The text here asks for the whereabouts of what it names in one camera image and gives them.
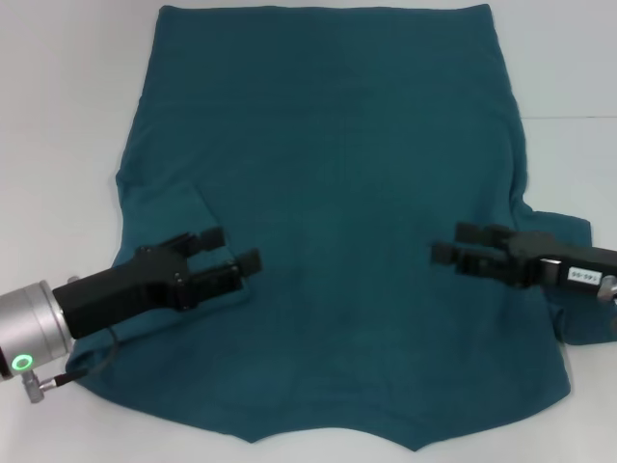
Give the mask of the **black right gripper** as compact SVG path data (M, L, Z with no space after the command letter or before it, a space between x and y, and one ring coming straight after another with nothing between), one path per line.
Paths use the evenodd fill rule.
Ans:
M501 225L456 225L454 240L484 247L507 247L507 255L523 275L525 286L547 286L596 295L604 277L616 276L616 252L568 244L540 231L515 232ZM436 242L432 263L453 266L460 275L516 286L510 260L490 252Z

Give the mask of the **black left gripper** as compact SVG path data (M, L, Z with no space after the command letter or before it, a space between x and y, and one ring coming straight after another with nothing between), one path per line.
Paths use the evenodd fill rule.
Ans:
M254 248L223 264L189 273L187 259L226 244L223 229L186 232L164 248L137 252L127 262L56 287L52 293L71 336L85 338L155 309L192 310L200 303L240 290L262 270Z

